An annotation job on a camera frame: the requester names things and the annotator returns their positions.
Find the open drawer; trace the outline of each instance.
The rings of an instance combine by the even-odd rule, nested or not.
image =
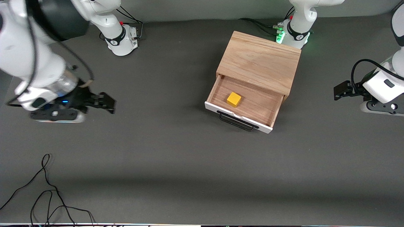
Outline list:
[[[270,133],[290,94],[300,53],[291,46],[233,32],[205,107],[229,124]],[[231,92],[241,96],[236,108],[226,102]]]
[[[242,97],[236,108],[226,103],[231,92]],[[221,120],[240,128],[248,131],[255,128],[270,133],[283,98],[284,95],[277,92],[218,75],[205,107],[220,114]]]

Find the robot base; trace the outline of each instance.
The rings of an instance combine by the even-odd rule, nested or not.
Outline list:
[[[365,113],[385,114],[392,116],[404,116],[404,95],[400,95],[391,102],[381,103],[377,100],[365,101],[360,104],[360,110]]]
[[[37,122],[47,123],[81,123],[85,120],[84,113],[78,110],[58,108],[32,111],[30,117]]]
[[[278,25],[283,26],[283,28],[286,28],[289,22],[290,22],[290,19],[286,19],[282,22],[279,22]],[[284,33],[282,34],[282,36],[280,38],[278,38],[276,40],[276,42],[280,43],[280,44],[292,46],[292,47],[295,47],[298,49],[302,49],[303,46],[307,43],[309,36],[310,36],[310,33],[306,37],[304,37],[302,40],[295,40],[295,38],[293,38],[293,36],[289,33],[289,31],[287,29],[284,29]]]
[[[119,45],[113,46],[106,41],[108,48],[117,56],[128,55],[138,47],[137,29],[129,25],[122,25],[122,27],[126,30],[126,34]]]

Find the drawer handle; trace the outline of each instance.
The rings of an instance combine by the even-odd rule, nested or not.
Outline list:
[[[241,128],[241,129],[243,129],[243,130],[245,130],[245,131],[251,132],[254,128],[259,128],[259,127],[256,126],[256,125],[253,125],[253,124],[251,124],[251,123],[249,123],[249,122],[246,122],[246,121],[243,121],[243,120],[241,120],[241,119],[238,119],[238,118],[236,118],[236,117],[234,117],[234,116],[231,116],[230,114],[223,113],[222,111],[219,111],[219,110],[218,110],[217,113],[220,114],[220,115],[219,115],[219,119],[220,119],[221,121],[224,121],[224,122],[226,122],[226,123],[229,123],[229,124],[231,124],[231,125],[234,125],[234,126],[236,126],[236,127],[238,127],[238,128]],[[230,118],[230,119],[232,119],[232,120],[234,120],[234,121],[236,121],[236,122],[240,122],[240,123],[242,123],[243,125],[246,125],[246,126],[249,126],[249,127],[244,127],[244,126],[242,126],[242,125],[238,125],[238,124],[236,124],[236,123],[234,123],[234,122],[231,122],[231,121],[229,121],[229,120],[223,118],[223,116],[225,116],[225,117],[227,117],[227,118]]]

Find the drawer front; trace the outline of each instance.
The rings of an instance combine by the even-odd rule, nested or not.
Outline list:
[[[272,128],[269,127],[269,126],[266,126],[266,125],[264,125],[264,124],[261,124],[261,123],[259,123],[259,122],[256,122],[256,121],[254,121],[254,120],[251,120],[251,119],[246,118],[246,117],[243,117],[243,116],[238,116],[238,115],[236,115],[235,113],[231,112],[230,110],[221,108],[221,107],[219,107],[219,106],[217,106],[217,105],[214,105],[214,104],[211,104],[211,103],[209,103],[209,102],[205,102],[205,108],[208,109],[208,110],[210,110],[210,111],[213,111],[213,112],[215,112],[215,113],[217,113],[217,114],[218,114],[219,112],[223,112],[223,113],[226,113],[226,114],[228,114],[228,115],[230,115],[230,116],[232,116],[232,117],[235,117],[235,118],[240,119],[240,120],[242,120],[242,121],[248,122],[248,123],[250,123],[250,124],[252,124],[252,125],[257,126],[257,127],[258,127],[257,130],[260,130],[261,132],[270,133],[270,132],[272,131]]]

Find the gray backdrop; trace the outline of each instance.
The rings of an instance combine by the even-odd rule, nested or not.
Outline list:
[[[389,12],[400,0],[346,0],[317,8],[319,17],[370,16]],[[122,6],[144,21],[195,19],[281,18],[292,6],[288,0],[123,0]],[[128,19],[115,13],[123,21]]]
[[[91,210],[98,222],[402,227],[404,118],[363,113],[361,98],[333,101],[332,92],[357,60],[381,62],[398,50],[390,18],[320,18],[269,135],[204,109],[232,32],[265,37],[253,24],[148,23],[126,57],[114,56],[92,26],[66,44],[94,70],[92,90],[117,100],[116,114],[90,109],[82,124],[41,124],[3,106],[0,203],[52,153],[50,181],[67,205]],[[357,78],[373,68],[360,65]],[[49,189],[43,181],[18,193],[1,222],[28,222]],[[40,221],[46,204],[35,211]]]

